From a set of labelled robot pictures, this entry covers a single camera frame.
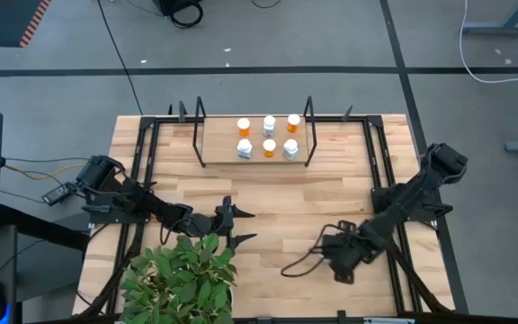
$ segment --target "desk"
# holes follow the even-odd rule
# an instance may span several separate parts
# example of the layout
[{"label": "desk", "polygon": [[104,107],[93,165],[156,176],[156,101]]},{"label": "desk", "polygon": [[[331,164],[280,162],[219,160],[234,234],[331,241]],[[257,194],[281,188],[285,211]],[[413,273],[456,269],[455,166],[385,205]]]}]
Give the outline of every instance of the desk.
[{"label": "desk", "polygon": [[[406,116],[382,118],[396,179],[406,182],[418,171]],[[138,116],[120,116],[113,133],[110,156],[129,169],[138,126]],[[138,179],[143,179],[146,170],[150,131],[147,131]],[[359,265],[353,285],[336,283],[333,272],[325,264],[300,278],[280,275],[282,267],[297,260],[313,245],[326,223],[348,220],[359,224],[372,217],[373,182],[361,123],[317,123],[318,146],[309,167],[295,164],[203,168],[193,152],[192,136],[192,123],[161,126],[154,190],[170,203],[187,203],[195,211],[209,215],[223,196],[230,194],[239,208],[256,214],[252,219],[236,219],[234,228],[234,234],[258,234],[241,244],[233,258],[239,272],[234,287],[234,317],[335,317],[337,310],[345,310],[350,317],[396,314],[385,253],[370,265]],[[375,130],[372,137],[375,151],[380,152]],[[381,182],[386,186],[380,158],[378,163]],[[108,226],[89,244],[79,284],[79,291],[86,299],[92,300],[112,273],[120,226]],[[415,222],[406,224],[406,232],[415,270],[437,298],[453,308],[436,233]],[[145,227],[143,247],[156,247],[158,236],[159,223],[152,218]],[[311,256],[294,271],[302,272],[316,261],[317,256]],[[401,269],[399,275],[406,308],[411,310]],[[122,304],[120,297],[117,312]],[[73,312],[85,308],[77,299]]]}]

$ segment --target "wooden board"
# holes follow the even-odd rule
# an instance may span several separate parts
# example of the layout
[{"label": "wooden board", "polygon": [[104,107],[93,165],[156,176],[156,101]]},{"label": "wooden board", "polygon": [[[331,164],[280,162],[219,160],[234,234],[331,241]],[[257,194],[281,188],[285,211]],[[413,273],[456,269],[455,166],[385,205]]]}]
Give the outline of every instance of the wooden board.
[{"label": "wooden board", "polygon": [[[138,117],[121,116],[113,134],[110,156],[130,167],[137,139]],[[413,141],[405,115],[383,115],[395,176],[407,181],[417,170]],[[377,154],[377,132],[372,131]],[[164,124],[159,132],[154,189],[171,203],[187,203],[197,212],[212,215],[224,195],[253,219],[236,220],[235,234],[257,233],[237,250],[233,263],[239,269],[234,288],[235,317],[391,316],[395,307],[385,254],[372,264],[359,265],[353,285],[336,283],[325,263],[300,278],[285,278],[281,268],[310,248],[323,225],[349,220],[361,223],[372,217],[371,171],[360,123],[319,123],[317,151],[309,167],[302,165],[234,165],[201,168],[192,149],[191,124]],[[146,140],[139,178],[145,173]],[[380,163],[381,182],[386,185]],[[452,308],[451,292],[436,233],[425,225],[406,225],[415,270],[437,298]],[[110,225],[90,243],[79,292],[92,300],[112,273],[120,225]],[[159,223],[146,226],[143,247],[159,244]],[[130,231],[129,240],[133,237]],[[310,256],[294,272],[317,262]],[[406,308],[411,310],[406,278],[399,269]],[[123,300],[119,299],[117,311]],[[76,300],[74,313],[86,308]]]},{"label": "wooden board", "polygon": [[[263,154],[263,141],[267,138],[263,135],[264,117],[247,117],[251,122],[250,134],[247,139],[253,145],[251,158],[244,158],[237,155],[237,144],[243,137],[239,136],[237,127],[238,118],[233,117],[210,117],[205,119],[203,127],[203,139],[199,148],[204,163],[207,164],[265,164],[285,163],[304,164],[307,162],[308,146],[305,118],[301,117],[299,129],[294,132],[287,131],[287,117],[275,117],[275,133],[272,137],[277,143],[275,155],[265,157]],[[289,161],[283,156],[283,144],[287,140],[296,140],[299,148],[297,158]]]}]

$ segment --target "white cap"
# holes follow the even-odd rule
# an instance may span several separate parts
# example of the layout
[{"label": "white cap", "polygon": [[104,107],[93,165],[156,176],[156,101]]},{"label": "white cap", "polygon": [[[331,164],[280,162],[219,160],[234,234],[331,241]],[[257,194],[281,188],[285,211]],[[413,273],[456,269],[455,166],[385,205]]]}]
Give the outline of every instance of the white cap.
[{"label": "white cap", "polygon": [[285,150],[292,152],[297,149],[297,141],[294,139],[287,139],[283,147]]},{"label": "white cap", "polygon": [[241,130],[246,130],[251,125],[251,122],[247,118],[240,118],[237,121],[237,127]]},{"label": "white cap", "polygon": [[249,141],[249,139],[242,139],[239,141],[239,144],[237,145],[237,149],[248,150],[250,148],[251,142]]},{"label": "white cap", "polygon": [[266,139],[264,142],[263,142],[263,148],[265,150],[268,150],[268,151],[274,151],[275,148],[277,147],[277,143],[275,143],[274,140],[272,139]]},{"label": "white cap", "polygon": [[275,117],[267,115],[263,120],[263,123],[267,126],[273,126],[275,124]]},{"label": "white cap", "polygon": [[301,118],[297,114],[291,114],[289,115],[289,118],[287,119],[289,124],[291,125],[299,125],[299,122],[301,122]]}]

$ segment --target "potted plant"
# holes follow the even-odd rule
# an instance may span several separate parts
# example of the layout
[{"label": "potted plant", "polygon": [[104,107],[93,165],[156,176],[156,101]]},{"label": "potted plant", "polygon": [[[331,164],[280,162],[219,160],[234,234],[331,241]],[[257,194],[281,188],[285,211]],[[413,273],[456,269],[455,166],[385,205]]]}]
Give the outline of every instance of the potted plant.
[{"label": "potted plant", "polygon": [[217,234],[193,244],[177,237],[174,249],[146,248],[131,259],[121,289],[126,299],[121,320],[126,324],[230,324],[236,268],[231,251],[213,252]]}]

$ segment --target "concrete floor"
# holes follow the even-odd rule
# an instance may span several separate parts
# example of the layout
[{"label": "concrete floor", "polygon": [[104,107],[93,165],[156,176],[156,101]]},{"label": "concrete floor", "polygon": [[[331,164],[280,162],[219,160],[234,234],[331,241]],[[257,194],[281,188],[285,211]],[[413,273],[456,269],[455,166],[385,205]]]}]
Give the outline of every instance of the concrete floor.
[{"label": "concrete floor", "polygon": [[[135,2],[153,9],[149,0]],[[471,0],[469,19],[501,20],[515,2]],[[255,8],[250,0],[202,5],[201,25],[180,31],[124,0],[103,3],[129,68],[395,66],[375,0],[282,0],[271,10]],[[460,67],[462,1],[389,5],[408,67]],[[464,50],[472,66],[506,67],[507,59],[518,66],[518,38],[468,37]],[[27,49],[0,49],[0,69],[120,67],[94,0],[54,0]],[[484,76],[503,77],[518,76]],[[341,113],[350,104],[354,113],[407,113],[397,75],[132,79],[147,114],[166,113],[179,100],[192,113],[197,95],[208,113],[295,112],[308,95],[318,113]],[[448,222],[469,311],[518,317],[518,154],[503,150],[505,141],[518,140],[518,84],[481,85],[465,75],[410,79],[427,142],[445,141],[469,157],[463,181],[442,190],[443,200],[456,208]],[[0,78],[0,112],[5,157],[61,158],[107,153],[116,116],[137,114],[137,107],[125,76],[31,76]],[[65,164],[17,165],[50,171]],[[4,171],[1,186],[39,197],[54,184]],[[2,201],[47,220],[79,208],[78,202],[48,208],[5,195]],[[68,287],[27,302],[25,321],[65,318],[74,298],[75,287]]]}]

